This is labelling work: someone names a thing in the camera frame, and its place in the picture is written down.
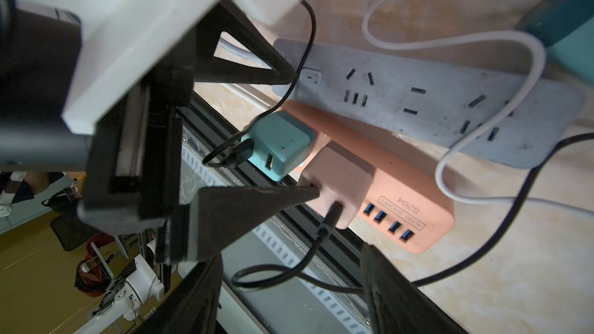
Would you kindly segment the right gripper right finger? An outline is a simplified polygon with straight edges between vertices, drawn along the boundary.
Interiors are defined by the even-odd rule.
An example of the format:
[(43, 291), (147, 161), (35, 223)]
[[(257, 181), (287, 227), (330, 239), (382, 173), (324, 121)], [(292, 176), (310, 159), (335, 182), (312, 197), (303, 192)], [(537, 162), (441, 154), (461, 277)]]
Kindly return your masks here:
[(374, 333), (465, 333), (373, 245), (361, 251), (365, 301)]

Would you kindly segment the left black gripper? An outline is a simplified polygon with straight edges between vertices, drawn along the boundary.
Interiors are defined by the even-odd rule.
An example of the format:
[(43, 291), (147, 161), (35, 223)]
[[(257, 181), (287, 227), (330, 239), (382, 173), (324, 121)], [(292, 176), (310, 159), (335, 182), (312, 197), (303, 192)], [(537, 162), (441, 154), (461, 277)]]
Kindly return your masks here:
[[(153, 71), (98, 123), (77, 216), (111, 236), (163, 227), (179, 204), (190, 71)], [(186, 205), (187, 260), (208, 260), (288, 207), (320, 196), (315, 186), (219, 186)]]

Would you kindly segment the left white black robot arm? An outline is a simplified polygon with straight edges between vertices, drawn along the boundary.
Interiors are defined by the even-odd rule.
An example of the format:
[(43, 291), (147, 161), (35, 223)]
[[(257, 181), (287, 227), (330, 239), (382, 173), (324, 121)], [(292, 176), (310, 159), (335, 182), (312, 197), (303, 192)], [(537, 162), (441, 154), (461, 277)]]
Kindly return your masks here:
[(206, 261), (315, 187), (210, 187), (179, 202), (195, 83), (288, 84), (258, 32), (303, 0), (1, 0), (1, 169), (84, 171), (77, 214), (159, 230), (156, 261)]

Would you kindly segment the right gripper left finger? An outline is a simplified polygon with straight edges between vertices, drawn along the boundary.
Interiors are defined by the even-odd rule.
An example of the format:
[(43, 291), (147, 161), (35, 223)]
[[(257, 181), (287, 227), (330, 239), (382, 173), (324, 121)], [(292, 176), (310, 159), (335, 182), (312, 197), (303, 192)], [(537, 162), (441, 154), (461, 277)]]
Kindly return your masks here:
[(221, 255), (197, 264), (137, 333), (214, 333), (223, 278)]

